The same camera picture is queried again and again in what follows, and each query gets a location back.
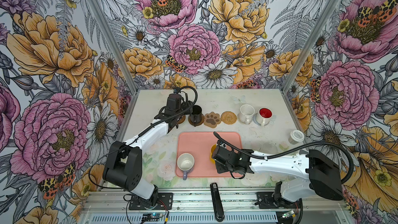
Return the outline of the dark brown round coaster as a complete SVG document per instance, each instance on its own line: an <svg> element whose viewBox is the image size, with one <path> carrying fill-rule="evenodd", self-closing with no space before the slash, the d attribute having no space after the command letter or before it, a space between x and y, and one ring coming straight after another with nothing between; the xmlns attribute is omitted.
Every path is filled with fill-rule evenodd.
<svg viewBox="0 0 398 224"><path fill-rule="evenodd" d="M182 123L185 121L185 119L186 119L186 116L183 115L183 116L178 120L177 124L182 124Z"/></svg>

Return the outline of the black mug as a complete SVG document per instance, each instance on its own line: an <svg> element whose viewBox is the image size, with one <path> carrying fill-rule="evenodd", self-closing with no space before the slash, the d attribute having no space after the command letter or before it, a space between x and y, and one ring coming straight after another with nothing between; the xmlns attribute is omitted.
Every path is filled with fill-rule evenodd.
<svg viewBox="0 0 398 224"><path fill-rule="evenodd" d="M198 105L194 105L192 108L192 112L189 115L189 118L192 122L197 123L200 121L202 115L202 108Z"/></svg>

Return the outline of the yellow mug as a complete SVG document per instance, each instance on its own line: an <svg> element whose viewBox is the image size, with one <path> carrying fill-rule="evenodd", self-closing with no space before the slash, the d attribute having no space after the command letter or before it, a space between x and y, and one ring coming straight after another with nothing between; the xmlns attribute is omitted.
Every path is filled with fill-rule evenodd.
<svg viewBox="0 0 398 224"><path fill-rule="evenodd" d="M215 160L212 158L212 155L215 151L215 149L217 148L217 144L212 145L211 149L210 149L210 156L209 159L211 161L212 164L215 164Z"/></svg>

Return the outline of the glossy brown round coaster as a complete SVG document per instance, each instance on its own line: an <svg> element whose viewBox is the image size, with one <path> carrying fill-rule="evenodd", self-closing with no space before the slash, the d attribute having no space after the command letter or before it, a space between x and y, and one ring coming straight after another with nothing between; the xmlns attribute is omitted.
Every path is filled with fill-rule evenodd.
<svg viewBox="0 0 398 224"><path fill-rule="evenodd" d="M204 123L204 115L201 115L201 119L200 119L200 121L197 122L197 123L192 122L190 118L188 118L188 122L189 122L192 126L198 127L198 126L200 126L200 125L202 125L202 124Z"/></svg>

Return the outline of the cork round coaster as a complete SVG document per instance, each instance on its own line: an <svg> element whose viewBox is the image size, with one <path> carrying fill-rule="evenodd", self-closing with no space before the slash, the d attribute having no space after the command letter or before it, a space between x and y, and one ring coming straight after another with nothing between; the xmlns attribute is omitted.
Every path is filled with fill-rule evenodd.
<svg viewBox="0 0 398 224"><path fill-rule="evenodd" d="M237 116L231 111L226 111L221 114L221 121L225 124L232 125L237 122Z"/></svg>

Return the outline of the red interior white mug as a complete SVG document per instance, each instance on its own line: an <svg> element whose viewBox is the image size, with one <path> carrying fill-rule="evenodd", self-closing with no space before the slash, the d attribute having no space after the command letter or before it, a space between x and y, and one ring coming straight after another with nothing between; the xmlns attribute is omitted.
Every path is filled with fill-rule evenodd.
<svg viewBox="0 0 398 224"><path fill-rule="evenodd" d="M260 114L261 116L263 116L264 118L272 118L273 113L270 109L268 108L261 108L258 111L258 114Z"/></svg>

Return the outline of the white patterned round coaster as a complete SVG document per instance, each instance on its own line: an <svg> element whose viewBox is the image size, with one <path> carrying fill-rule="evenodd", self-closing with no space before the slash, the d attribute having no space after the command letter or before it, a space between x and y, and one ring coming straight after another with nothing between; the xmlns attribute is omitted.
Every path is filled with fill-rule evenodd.
<svg viewBox="0 0 398 224"><path fill-rule="evenodd" d="M243 113L239 113L237 118L240 123L249 125L252 123L253 115L246 115Z"/></svg>

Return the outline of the grey woven round coaster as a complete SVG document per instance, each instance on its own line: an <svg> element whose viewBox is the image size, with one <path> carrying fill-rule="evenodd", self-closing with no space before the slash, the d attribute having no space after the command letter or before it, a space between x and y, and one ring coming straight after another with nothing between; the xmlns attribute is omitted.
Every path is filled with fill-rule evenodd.
<svg viewBox="0 0 398 224"><path fill-rule="evenodd" d="M256 114L254 116L254 122L255 124L259 125L259 126L266 126L269 124L270 122L270 118L264 118L263 116L261 116L260 114Z"/></svg>

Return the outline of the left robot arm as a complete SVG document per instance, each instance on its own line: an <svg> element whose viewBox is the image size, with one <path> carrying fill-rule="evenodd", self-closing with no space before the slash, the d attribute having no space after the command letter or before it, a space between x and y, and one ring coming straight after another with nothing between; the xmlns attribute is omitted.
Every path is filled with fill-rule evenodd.
<svg viewBox="0 0 398 224"><path fill-rule="evenodd" d="M137 204L153 208L159 202L158 187L143 178L143 154L160 138L178 127L178 121L190 113L198 100L198 93L190 101L177 88L167 98L154 120L139 134L125 142L115 141L109 150L103 171L103 180L137 197Z"/></svg>

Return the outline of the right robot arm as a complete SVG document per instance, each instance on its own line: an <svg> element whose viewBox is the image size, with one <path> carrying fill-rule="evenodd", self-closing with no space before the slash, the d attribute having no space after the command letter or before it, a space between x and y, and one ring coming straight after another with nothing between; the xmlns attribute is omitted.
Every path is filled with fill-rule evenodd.
<svg viewBox="0 0 398 224"><path fill-rule="evenodd" d="M273 192L257 194L260 208L293 208L300 200L311 196L332 201L344 198L338 165L319 150L310 149L307 154L300 154L293 149L272 155L239 149L220 139L211 158L219 174L228 172L234 179L267 173L290 177L287 182L277 182Z"/></svg>

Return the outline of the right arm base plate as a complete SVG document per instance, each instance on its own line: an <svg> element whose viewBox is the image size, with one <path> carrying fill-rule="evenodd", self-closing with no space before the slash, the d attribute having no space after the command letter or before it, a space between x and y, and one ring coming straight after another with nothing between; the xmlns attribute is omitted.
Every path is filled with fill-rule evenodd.
<svg viewBox="0 0 398 224"><path fill-rule="evenodd" d="M290 202L285 200L280 194L264 191L264 192L257 192L257 202L255 203L259 209L300 209L302 206L302 201L298 200L295 202Z"/></svg>

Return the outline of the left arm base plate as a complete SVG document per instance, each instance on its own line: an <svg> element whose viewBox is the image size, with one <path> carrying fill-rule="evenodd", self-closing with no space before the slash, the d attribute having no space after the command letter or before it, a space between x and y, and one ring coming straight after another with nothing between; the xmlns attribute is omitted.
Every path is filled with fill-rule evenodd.
<svg viewBox="0 0 398 224"><path fill-rule="evenodd" d="M132 194L128 202L128 210L130 211L151 211L151 210L171 210L173 205L172 193L158 193L157 198L144 199Z"/></svg>

